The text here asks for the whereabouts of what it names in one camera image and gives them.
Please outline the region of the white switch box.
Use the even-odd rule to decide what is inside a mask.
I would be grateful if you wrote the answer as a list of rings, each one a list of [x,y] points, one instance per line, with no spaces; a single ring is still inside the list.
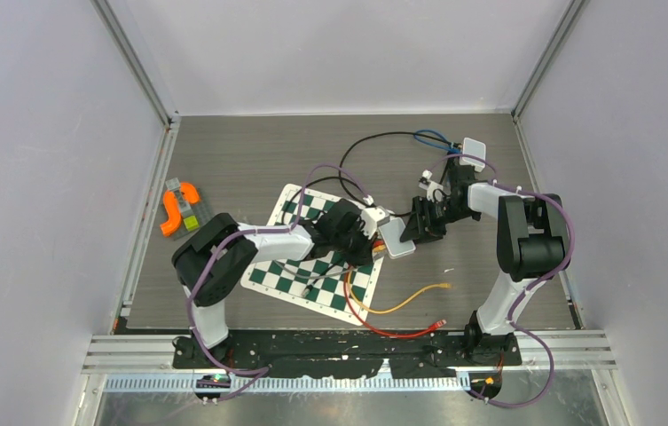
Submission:
[[[416,246],[413,241],[401,241],[405,229],[405,222],[401,217],[392,217],[388,223],[379,227],[379,234],[390,259],[410,256],[415,252]]]
[[[473,138],[464,138],[461,144],[460,165],[471,165],[476,173],[485,169],[486,144]]]

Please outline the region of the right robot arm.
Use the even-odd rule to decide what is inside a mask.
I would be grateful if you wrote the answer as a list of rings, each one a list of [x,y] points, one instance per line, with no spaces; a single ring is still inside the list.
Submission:
[[[400,240],[438,241],[461,219],[495,219],[499,276],[464,328],[462,352],[482,365],[510,350],[519,314],[538,287],[569,265],[573,238],[556,194],[482,182],[472,165],[451,166],[448,178],[448,185],[441,185],[431,171],[422,172],[419,187],[425,195],[413,197]]]

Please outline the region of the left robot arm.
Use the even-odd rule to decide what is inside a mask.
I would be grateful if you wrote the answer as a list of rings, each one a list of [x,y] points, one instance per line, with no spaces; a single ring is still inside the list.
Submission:
[[[178,282],[187,295],[195,355],[208,367],[228,359],[225,298],[246,269],[262,262],[308,261],[335,253],[350,266],[374,260],[379,226],[387,210],[341,199],[317,219],[297,218],[290,225],[248,225],[220,213],[202,226],[172,256]]]

